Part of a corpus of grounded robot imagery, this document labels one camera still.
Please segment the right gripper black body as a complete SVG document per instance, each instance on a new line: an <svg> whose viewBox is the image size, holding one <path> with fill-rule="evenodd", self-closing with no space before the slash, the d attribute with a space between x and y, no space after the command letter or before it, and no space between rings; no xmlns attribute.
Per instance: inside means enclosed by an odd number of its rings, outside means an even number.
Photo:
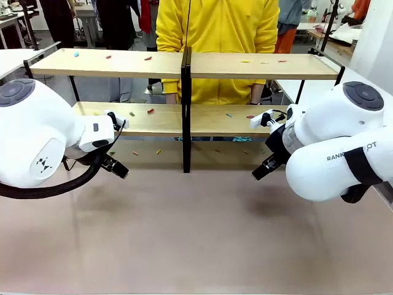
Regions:
<svg viewBox="0 0 393 295"><path fill-rule="evenodd" d="M272 152L273 159L276 162L287 162L291 156L283 143L282 136L284 130L285 125L281 125L268 137L265 142L266 146Z"/></svg>

